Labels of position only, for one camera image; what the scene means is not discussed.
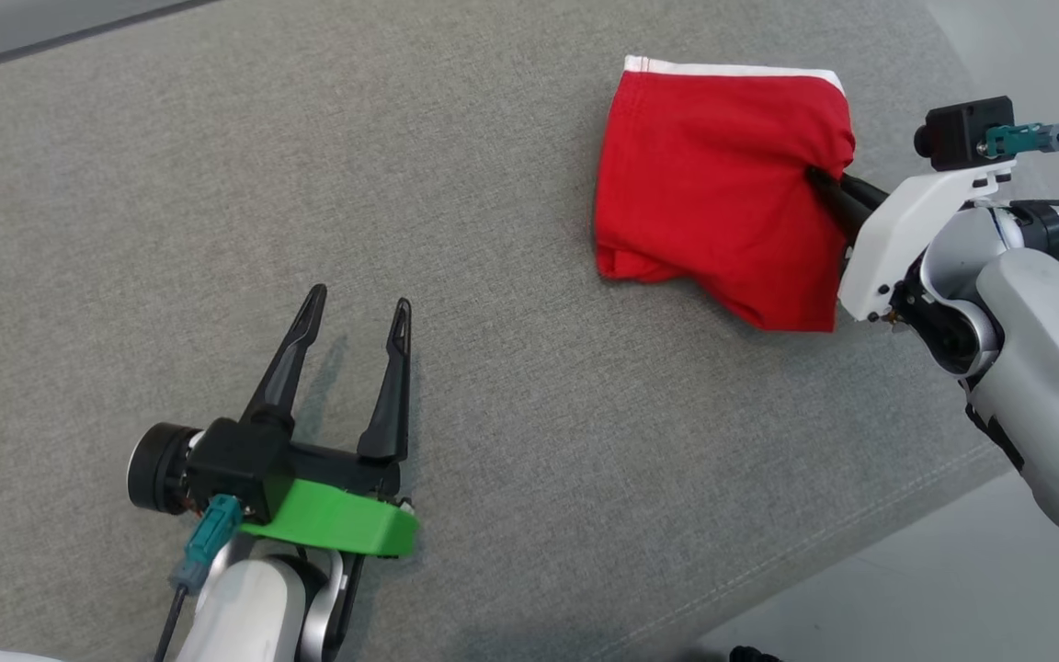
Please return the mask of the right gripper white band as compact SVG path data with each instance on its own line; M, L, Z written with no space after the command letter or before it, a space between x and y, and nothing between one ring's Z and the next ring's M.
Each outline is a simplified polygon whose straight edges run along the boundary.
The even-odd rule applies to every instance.
M890 293L930 241L967 201L997 193L1016 162L908 177L889 196L861 177L833 177L810 166L807 180L848 245L854 245L837 300L852 319L886 317Z

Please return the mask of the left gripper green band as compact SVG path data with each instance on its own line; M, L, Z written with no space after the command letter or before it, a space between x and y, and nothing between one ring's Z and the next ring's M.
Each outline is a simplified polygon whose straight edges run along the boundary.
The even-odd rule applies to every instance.
M315 284L291 320L251 401L240 427L267 428L290 435L300 373L318 338L327 285ZM357 453L294 443L289 449L295 472L279 514L268 524L245 522L240 532L308 548L398 558L415 551L419 523L400 496L401 462L409 449L412 307L396 303L385 337L387 366L377 402Z

